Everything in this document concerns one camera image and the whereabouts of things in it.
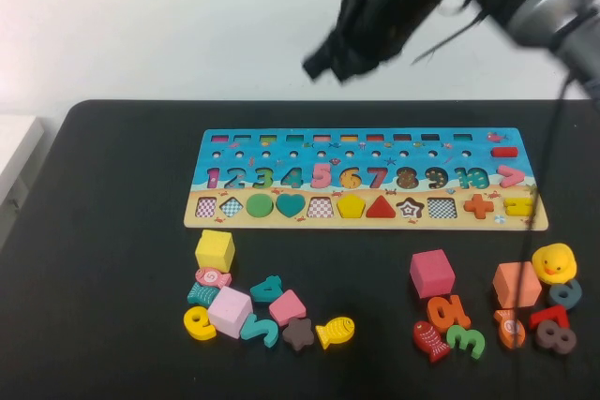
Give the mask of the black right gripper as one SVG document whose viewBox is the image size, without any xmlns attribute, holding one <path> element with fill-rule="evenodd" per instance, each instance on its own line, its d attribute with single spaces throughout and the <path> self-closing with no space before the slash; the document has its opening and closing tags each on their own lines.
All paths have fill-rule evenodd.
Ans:
<svg viewBox="0 0 600 400">
<path fill-rule="evenodd" d="M 336 31 L 307 56 L 312 81 L 331 72 L 340 84 L 361 77 L 402 51 L 441 0 L 343 0 Z"/>
</svg>

